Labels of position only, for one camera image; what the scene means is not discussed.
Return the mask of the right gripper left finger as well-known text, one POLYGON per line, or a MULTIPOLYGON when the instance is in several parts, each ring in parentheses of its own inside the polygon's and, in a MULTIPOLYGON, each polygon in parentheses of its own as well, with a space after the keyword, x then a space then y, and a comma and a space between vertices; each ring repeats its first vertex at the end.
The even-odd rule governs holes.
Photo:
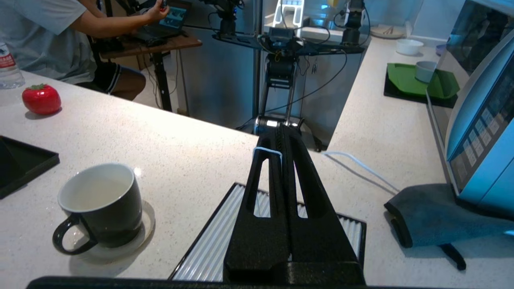
MULTIPOLYGON (((261 135, 258 146, 281 152, 275 132, 261 135)), ((242 204, 223 261, 224 282, 274 283, 277 266, 288 260, 290 245, 282 177, 279 156, 263 151, 252 155, 242 204), (269 163, 269 218, 254 215, 264 161, 269 163)))

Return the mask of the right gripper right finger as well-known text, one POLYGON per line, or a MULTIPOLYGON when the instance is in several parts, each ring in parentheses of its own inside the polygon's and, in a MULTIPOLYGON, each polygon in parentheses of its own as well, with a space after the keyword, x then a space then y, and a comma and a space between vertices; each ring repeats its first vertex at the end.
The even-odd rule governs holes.
POLYGON ((281 151, 291 256, 288 283, 365 283, 310 154, 293 128, 281 126, 281 151))

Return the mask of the grey tea bag with string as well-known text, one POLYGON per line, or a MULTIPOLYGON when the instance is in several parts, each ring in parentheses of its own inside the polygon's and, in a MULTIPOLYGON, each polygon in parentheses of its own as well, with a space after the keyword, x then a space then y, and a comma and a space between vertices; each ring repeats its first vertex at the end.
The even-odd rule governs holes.
POLYGON ((255 156, 257 151, 263 151, 263 152, 266 152, 266 153, 270 153, 270 154, 279 156, 280 165, 281 165, 281 167, 283 166, 283 154, 281 152, 279 152, 278 150, 272 150, 272 149, 269 149, 269 148, 266 148, 266 147, 258 146, 258 147, 255 147, 253 149, 252 155, 255 156))

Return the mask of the black tissue box white lid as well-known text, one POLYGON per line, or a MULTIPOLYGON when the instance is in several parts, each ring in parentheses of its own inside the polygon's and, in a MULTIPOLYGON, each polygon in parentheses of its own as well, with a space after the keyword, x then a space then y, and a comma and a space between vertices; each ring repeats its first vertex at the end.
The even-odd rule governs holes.
MULTIPOLYGON (((233 183, 226 192, 200 234, 175 267, 172 281, 222 282, 223 260, 233 234, 237 214, 242 203, 245 185, 233 183)), ((365 263, 367 223, 350 216, 336 213, 341 227, 348 237, 362 267, 365 263)), ((269 218, 269 193, 258 190, 254 215, 269 218)))

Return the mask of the black flat pad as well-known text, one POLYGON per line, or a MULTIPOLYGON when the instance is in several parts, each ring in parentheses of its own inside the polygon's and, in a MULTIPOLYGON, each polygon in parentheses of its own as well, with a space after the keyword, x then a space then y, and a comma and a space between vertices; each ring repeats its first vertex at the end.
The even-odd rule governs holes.
POLYGON ((403 248, 437 246, 459 271, 467 265, 454 242, 514 231, 514 219, 459 203, 447 183, 406 187, 384 208, 403 248))

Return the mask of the round clear coaster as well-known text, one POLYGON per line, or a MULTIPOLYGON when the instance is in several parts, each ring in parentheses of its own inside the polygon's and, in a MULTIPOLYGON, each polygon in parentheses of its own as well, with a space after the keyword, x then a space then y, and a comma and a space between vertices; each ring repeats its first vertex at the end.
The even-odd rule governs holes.
POLYGON ((155 230, 155 212, 152 205, 146 199, 143 199, 142 206, 141 226, 130 242, 115 248, 107 248, 98 244, 75 257, 90 262, 114 262, 138 254, 138 251, 152 238, 155 230))

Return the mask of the black cup white inside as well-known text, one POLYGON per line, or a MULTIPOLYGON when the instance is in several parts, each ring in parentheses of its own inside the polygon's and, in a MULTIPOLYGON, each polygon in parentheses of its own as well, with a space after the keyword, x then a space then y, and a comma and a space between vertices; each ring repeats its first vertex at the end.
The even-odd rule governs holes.
POLYGON ((118 248, 134 240, 143 225, 143 200, 132 168, 123 163, 102 163, 72 176, 57 195, 67 218, 54 230, 54 248, 79 255, 95 246, 118 248), (65 234, 76 226, 88 237, 79 248, 63 245, 65 234))

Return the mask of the green tray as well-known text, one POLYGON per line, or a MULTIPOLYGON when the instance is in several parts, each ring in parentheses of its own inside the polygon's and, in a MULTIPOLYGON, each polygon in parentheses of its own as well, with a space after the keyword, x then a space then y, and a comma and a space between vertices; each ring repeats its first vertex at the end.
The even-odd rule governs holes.
POLYGON ((416 78, 415 65, 388 63, 383 93, 391 98, 453 108, 461 89, 455 75, 437 68, 431 73, 430 82, 424 83, 416 78))

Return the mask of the small grey bowl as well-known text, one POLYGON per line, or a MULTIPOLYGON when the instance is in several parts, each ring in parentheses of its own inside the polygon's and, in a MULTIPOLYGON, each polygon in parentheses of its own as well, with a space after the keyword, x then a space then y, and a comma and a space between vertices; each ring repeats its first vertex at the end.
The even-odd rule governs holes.
POLYGON ((415 79, 422 83, 429 83, 436 66, 435 61, 418 61, 415 66, 415 79))

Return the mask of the brown wooden desk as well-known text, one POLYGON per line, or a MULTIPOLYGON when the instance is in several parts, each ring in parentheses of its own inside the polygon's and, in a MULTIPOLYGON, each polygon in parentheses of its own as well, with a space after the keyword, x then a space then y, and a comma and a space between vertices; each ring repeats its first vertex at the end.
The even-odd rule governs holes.
POLYGON ((94 42, 93 51, 98 57, 105 60, 134 55, 148 55, 154 67, 155 84, 159 88, 162 109, 172 112, 173 108, 163 56, 169 51, 176 51, 176 57, 179 57, 182 49, 200 47, 202 44, 201 40, 181 32, 172 38, 150 37, 147 41, 136 40, 134 37, 99 39, 94 42))

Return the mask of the round wooden board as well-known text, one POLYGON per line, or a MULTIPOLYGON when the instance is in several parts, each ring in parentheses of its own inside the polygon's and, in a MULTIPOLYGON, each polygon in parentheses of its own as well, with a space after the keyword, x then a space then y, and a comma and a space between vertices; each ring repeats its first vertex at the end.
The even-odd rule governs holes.
POLYGON ((387 24, 379 24, 371 27, 371 35, 381 39, 401 39, 406 36, 406 28, 400 26, 392 26, 387 24))

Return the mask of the black laptop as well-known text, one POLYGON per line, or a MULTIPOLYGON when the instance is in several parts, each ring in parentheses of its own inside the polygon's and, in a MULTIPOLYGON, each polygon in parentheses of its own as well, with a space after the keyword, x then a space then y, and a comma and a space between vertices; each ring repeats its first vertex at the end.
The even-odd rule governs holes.
POLYGON ((132 36, 142 41, 148 41, 152 38, 167 39, 181 34, 191 4, 189 2, 173 1, 167 5, 169 11, 164 19, 138 28, 132 36))

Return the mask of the black serving tray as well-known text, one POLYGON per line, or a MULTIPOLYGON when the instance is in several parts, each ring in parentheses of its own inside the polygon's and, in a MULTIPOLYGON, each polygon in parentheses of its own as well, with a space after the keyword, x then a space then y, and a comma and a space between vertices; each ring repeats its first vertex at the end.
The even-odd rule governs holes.
POLYGON ((0 136, 0 200, 59 163, 56 152, 0 136))

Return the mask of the red tomato shaped timer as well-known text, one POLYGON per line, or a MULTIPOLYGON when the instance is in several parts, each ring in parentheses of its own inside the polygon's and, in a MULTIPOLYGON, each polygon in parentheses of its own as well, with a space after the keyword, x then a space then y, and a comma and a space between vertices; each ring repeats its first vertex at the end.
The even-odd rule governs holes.
POLYGON ((62 107, 59 93, 48 84, 27 87, 21 96, 24 106, 34 114, 51 115, 62 107))

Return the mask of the person in grey t-shirt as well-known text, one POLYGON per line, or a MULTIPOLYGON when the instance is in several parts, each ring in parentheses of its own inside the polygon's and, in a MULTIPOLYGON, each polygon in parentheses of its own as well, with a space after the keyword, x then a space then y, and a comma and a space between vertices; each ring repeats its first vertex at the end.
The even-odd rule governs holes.
POLYGON ((145 76, 117 63, 97 64, 89 38, 115 38, 159 22, 169 13, 163 1, 142 14, 108 17, 96 0, 0 0, 0 42, 23 71, 132 101, 145 76))

